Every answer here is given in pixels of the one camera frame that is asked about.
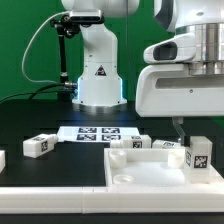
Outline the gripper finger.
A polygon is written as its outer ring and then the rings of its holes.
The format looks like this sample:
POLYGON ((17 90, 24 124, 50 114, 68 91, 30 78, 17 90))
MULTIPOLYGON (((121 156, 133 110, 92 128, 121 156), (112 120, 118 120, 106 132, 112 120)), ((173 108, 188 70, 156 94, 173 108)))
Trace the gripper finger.
POLYGON ((184 147, 190 146, 190 137, 186 135, 185 131, 182 128, 183 118, 182 117, 173 117, 172 118, 173 126, 176 132, 179 135, 179 142, 184 147))

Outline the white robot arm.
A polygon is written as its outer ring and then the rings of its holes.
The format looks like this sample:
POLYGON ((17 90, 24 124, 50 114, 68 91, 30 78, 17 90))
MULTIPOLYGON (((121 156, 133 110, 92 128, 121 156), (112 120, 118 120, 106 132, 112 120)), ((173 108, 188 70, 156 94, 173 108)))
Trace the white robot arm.
POLYGON ((224 116, 224 0, 61 2, 84 44, 75 104, 124 103, 128 60, 139 116, 224 116))

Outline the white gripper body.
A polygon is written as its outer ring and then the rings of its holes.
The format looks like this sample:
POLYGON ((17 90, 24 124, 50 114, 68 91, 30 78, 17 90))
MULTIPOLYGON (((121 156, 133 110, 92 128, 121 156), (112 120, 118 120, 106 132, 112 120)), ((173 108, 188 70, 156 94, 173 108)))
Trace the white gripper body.
POLYGON ((135 109, 141 117, 224 116, 224 75, 190 76, 184 64, 147 66, 135 109))

